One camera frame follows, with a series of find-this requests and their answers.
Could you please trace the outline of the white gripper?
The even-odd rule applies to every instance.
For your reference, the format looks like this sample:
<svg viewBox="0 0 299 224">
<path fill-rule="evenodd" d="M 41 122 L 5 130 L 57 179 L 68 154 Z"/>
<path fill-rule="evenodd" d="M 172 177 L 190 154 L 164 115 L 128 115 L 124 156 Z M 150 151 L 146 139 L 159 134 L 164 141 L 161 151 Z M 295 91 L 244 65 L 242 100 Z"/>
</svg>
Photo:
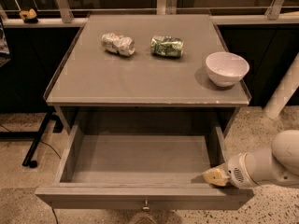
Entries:
<svg viewBox="0 0 299 224">
<path fill-rule="evenodd" d="M 224 163 L 204 171 L 203 178 L 208 184 L 218 187 L 225 187 L 229 181 L 238 189 L 257 187 L 257 183 L 250 177 L 247 169 L 247 156 L 247 153 L 234 155 L 226 164 Z"/>
</svg>

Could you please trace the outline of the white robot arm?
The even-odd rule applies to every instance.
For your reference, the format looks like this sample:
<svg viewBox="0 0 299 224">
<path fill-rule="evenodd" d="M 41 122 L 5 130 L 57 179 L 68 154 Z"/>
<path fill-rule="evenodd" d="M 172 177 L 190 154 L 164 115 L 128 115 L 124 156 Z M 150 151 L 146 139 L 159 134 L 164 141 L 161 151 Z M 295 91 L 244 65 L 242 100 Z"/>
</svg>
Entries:
<svg viewBox="0 0 299 224">
<path fill-rule="evenodd" d="M 287 130 L 273 139 L 271 146 L 239 153 L 226 163 L 203 172 L 211 185 L 238 189 L 273 184 L 299 188 L 299 131 Z"/>
</svg>

